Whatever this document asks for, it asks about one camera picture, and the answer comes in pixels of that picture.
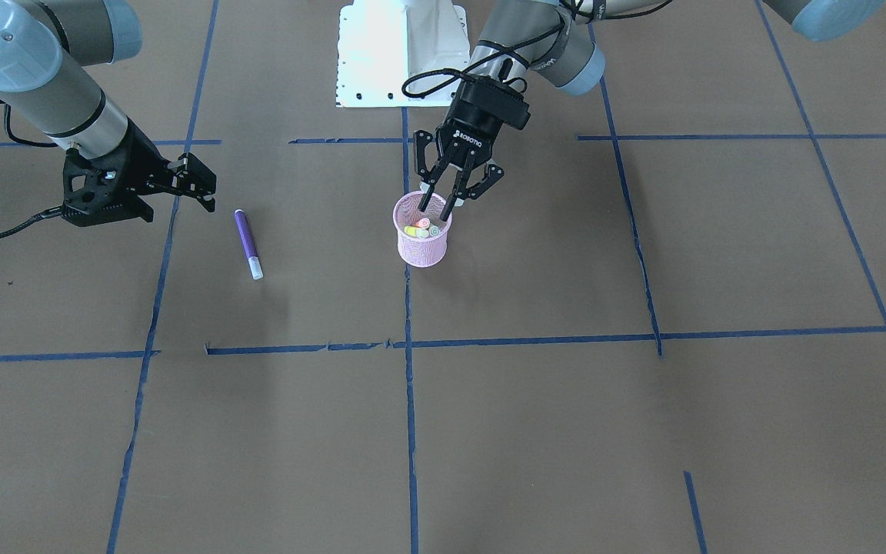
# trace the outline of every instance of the grid line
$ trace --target grid line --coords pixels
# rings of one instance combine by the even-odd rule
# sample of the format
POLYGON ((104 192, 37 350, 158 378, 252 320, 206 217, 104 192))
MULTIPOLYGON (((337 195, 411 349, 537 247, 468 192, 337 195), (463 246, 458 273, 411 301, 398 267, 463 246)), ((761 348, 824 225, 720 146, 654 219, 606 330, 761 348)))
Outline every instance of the grid line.
POLYGON ((823 154, 819 139, 812 130, 812 123, 809 120, 808 112, 805 110, 805 105, 802 104, 802 98, 798 94, 798 87, 795 87, 794 78, 791 77, 791 71, 788 70, 788 63, 785 63, 784 54, 781 53, 781 47, 778 46, 778 40, 774 37, 774 32, 768 21, 768 15, 765 13, 764 7, 761 5, 761 0, 754 0, 754 5, 757 7, 761 20, 764 22, 765 29, 767 29, 768 38, 771 41, 771 45, 774 46, 774 53, 778 57, 778 63, 781 64, 781 70, 783 71, 785 78, 788 80, 788 87, 791 88, 791 94, 794 96, 795 105, 798 107, 798 111, 802 116, 802 121, 805 123, 805 128, 808 130, 808 139, 812 141, 812 146, 815 147, 816 155, 818 155, 819 158, 819 164, 822 165, 822 171, 826 175, 826 182, 829 183, 830 192, 832 192, 833 199, 836 201, 837 210, 840 211, 840 217, 843 218, 843 224, 846 225, 850 241, 852 242, 854 249, 857 250, 857 257, 864 270, 864 276, 871 287, 871 293, 877 303, 877 309, 884 320, 884 325, 886 326, 886 308, 884 306, 884 301, 881 298, 880 291, 877 289, 877 283, 871 273, 871 267, 868 265, 868 260, 866 260, 866 256, 864 255, 864 249, 861 248, 861 242, 857 239, 854 225, 852 225, 847 209, 844 207, 843 200, 840 199, 840 192, 839 189, 837 189, 836 182, 834 182, 833 173, 829 169, 829 164, 826 162, 826 155, 823 154))
MULTIPOLYGON (((193 106, 190 111, 190 122, 187 129, 187 139, 184 150, 190 152, 193 146, 194 132, 197 127, 197 116, 200 112, 201 97, 204 90, 204 80, 207 76, 208 61, 211 57, 211 45, 214 41, 215 24, 218 21, 218 4, 219 0, 214 0, 211 6, 211 17, 208 21, 207 38, 204 41, 204 54, 201 60, 200 73, 197 78, 196 90, 194 90, 193 106)), ((168 230, 166 230, 166 241, 163 245, 162 265, 159 267, 159 280, 155 289, 155 299, 152 302, 152 323, 148 330, 148 336, 145 338, 145 354, 142 361, 142 368, 138 374, 138 389, 136 392, 135 413, 132 424, 132 439, 129 446, 125 450, 125 459, 122 464, 122 476, 118 482, 118 496, 115 500, 115 509, 112 515, 112 530, 108 534, 108 554, 115 554, 115 547, 118 542, 118 532, 121 525, 122 510, 125 506, 125 496, 128 493, 129 476, 132 470, 132 460, 135 454, 136 439, 138 437, 138 424, 142 417, 142 407, 145 400, 145 382, 148 379, 148 368, 152 360, 152 352, 154 352, 155 333, 158 329, 159 313, 162 310, 162 294, 165 291, 166 276, 169 271, 169 259, 173 249, 173 231, 176 225, 176 216, 179 213, 180 197, 173 199, 173 209, 169 216, 168 230)))
POLYGON ((699 504, 696 502, 696 487, 692 482, 692 473, 683 471, 686 481, 686 494, 689 495, 689 509, 692 509, 693 525, 696 527, 696 541, 699 543, 700 554, 707 554, 706 533, 703 533, 703 519, 699 516, 699 504))
MULTIPOLYGON (((696 331, 679 333, 661 333, 662 340, 702 340, 702 339, 739 339, 769 338, 798 336, 830 336, 885 333, 886 326, 873 325, 861 327, 808 327, 808 329, 749 329, 736 331, 696 331)), ((632 333, 615 335, 577 335, 577 336, 545 336, 520 338, 468 338, 443 340, 414 340, 411 347, 418 348, 458 348, 463 346, 525 346, 544 344, 590 344, 609 342, 648 342, 654 341, 651 333, 632 333)), ((233 348, 205 347, 207 355, 255 355, 255 354, 292 354, 309 352, 337 352, 341 350, 376 350, 401 349, 407 347, 405 341, 354 342, 344 344, 304 344, 289 346, 253 346, 233 348)))
MULTIPOLYGON (((678 135, 576 135, 578 141, 667 141, 667 140, 808 140, 808 133, 686 133, 678 135)), ((813 137, 822 140, 886 140, 886 133, 813 133, 813 137)), ((326 145, 338 144, 397 144, 411 142, 409 137, 314 137, 298 138, 286 144, 293 145, 326 145)))
POLYGON ((0 364, 5 362, 66 362, 70 360, 110 360, 110 359, 137 359, 143 357, 145 351, 115 351, 115 352, 56 352, 50 354, 3 354, 0 355, 0 364))
MULTIPOLYGON (((408 108, 401 109, 401 135, 408 137, 408 108)), ((408 194, 408 141, 401 144, 401 190, 408 194)), ((415 478, 415 375, 412 371, 411 267, 405 264, 405 425, 408 429, 408 525, 409 549, 419 554, 419 495, 415 478)))
MULTIPOLYGON (((597 47, 597 36, 594 35, 594 28, 587 25, 587 32, 590 34, 590 41, 597 47)), ((641 236, 638 235, 638 222, 634 215, 634 205, 631 202, 631 192, 628 189, 627 173, 625 173, 625 158, 621 154, 621 145, 618 141, 618 127, 615 126, 615 115, 611 110, 611 95, 608 94, 608 78, 606 74, 601 77, 601 95, 604 97, 604 110, 608 117, 608 128, 611 130, 611 144, 615 151, 615 161, 618 163, 618 174, 621 182, 621 193, 625 196, 625 208, 631 225, 631 235, 634 239, 634 250, 638 256, 638 264, 641 266, 641 278, 645 284, 645 299, 648 304, 648 315, 651 320, 651 332, 655 334, 655 349, 658 350, 658 357, 665 355, 664 348, 661 346, 661 333, 658 331, 658 318, 655 316, 655 301, 651 298, 651 283, 648 279, 648 267, 645 264, 645 253, 641 249, 641 236)))

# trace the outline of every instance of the pen holder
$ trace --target pen holder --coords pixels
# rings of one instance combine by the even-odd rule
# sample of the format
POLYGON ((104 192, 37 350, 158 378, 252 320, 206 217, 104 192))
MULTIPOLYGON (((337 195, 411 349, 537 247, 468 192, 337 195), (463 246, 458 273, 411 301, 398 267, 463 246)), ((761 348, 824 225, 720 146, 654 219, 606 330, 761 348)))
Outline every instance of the pen holder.
POLYGON ((446 253, 446 235, 450 231, 450 224, 453 222, 453 216, 445 222, 440 222, 439 235, 428 236, 420 239, 417 236, 409 236, 405 234, 405 228, 415 225, 422 218, 430 218, 434 222, 439 222, 440 214, 443 213, 443 206, 446 200, 439 194, 433 194, 429 200, 429 206, 426 207, 425 213, 419 211, 419 201, 422 200, 422 192, 409 192, 401 197, 395 205, 395 210, 391 212, 391 218, 395 221, 395 231, 398 234, 398 255, 414 267, 429 267, 443 259, 446 253))

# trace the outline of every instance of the brown floor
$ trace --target brown floor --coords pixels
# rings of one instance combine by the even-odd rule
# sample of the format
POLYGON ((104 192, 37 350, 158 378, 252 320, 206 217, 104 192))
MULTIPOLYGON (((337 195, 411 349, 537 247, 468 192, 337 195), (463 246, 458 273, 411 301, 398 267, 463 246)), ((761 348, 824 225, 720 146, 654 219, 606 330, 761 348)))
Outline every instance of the brown floor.
MULTIPOLYGON (((886 5, 598 24, 608 95, 532 74, 407 269, 401 137, 445 108, 335 108, 347 0, 131 3, 89 72, 218 211, 0 241, 0 552, 886 552, 886 5)), ((0 144, 0 230, 62 163, 0 144)))

